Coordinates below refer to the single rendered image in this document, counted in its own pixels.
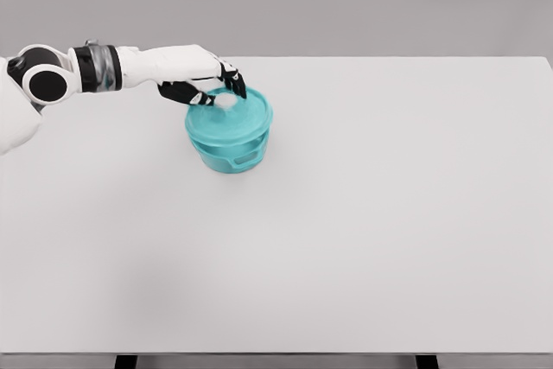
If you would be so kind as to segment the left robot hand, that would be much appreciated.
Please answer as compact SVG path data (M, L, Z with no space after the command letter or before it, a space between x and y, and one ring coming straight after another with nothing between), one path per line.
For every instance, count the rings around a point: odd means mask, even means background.
M215 97L194 84L200 80L219 80L235 95L247 98L240 71L199 45L156 48L154 56L154 80L166 99L184 105L214 106Z

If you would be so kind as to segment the teal pot lid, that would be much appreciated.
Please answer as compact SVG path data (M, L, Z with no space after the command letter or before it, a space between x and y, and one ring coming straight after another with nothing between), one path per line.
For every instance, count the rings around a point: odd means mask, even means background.
M217 105L194 105L188 108L185 128L192 140L212 146L247 143L270 129L273 109L267 98L247 87L242 99L224 87L207 92L218 97L230 94L237 102L228 109Z

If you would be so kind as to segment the teal pot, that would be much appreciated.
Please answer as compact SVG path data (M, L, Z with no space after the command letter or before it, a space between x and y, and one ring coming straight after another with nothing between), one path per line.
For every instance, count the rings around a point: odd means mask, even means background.
M222 143L211 143L205 138L198 138L191 130L187 130L187 134L206 166L220 173L238 174L253 169L263 160L270 128L244 141L226 140Z

